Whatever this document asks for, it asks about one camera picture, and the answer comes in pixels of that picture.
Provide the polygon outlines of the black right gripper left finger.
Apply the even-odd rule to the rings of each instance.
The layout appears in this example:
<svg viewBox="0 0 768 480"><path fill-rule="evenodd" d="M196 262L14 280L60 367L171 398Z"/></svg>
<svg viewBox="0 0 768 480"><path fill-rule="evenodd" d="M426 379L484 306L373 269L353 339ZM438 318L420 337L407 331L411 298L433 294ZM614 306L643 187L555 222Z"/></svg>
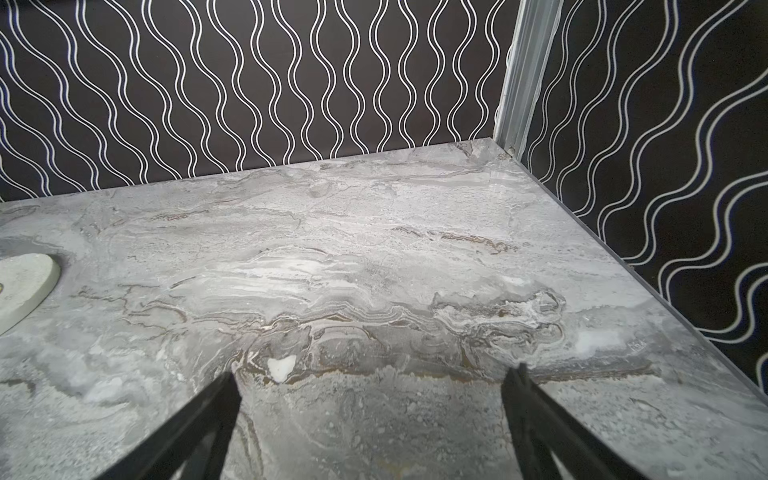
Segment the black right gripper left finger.
<svg viewBox="0 0 768 480"><path fill-rule="evenodd" d="M100 479L218 479L242 397L224 372Z"/></svg>

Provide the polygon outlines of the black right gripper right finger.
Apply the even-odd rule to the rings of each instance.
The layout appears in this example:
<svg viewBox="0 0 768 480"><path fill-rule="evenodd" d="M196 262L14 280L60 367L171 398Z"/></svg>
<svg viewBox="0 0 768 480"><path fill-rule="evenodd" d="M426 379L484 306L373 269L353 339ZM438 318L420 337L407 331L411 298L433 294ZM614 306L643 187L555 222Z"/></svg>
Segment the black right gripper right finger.
<svg viewBox="0 0 768 480"><path fill-rule="evenodd" d="M528 375L522 363L507 370L502 405L524 479L560 479L563 465L574 479L643 479Z"/></svg>

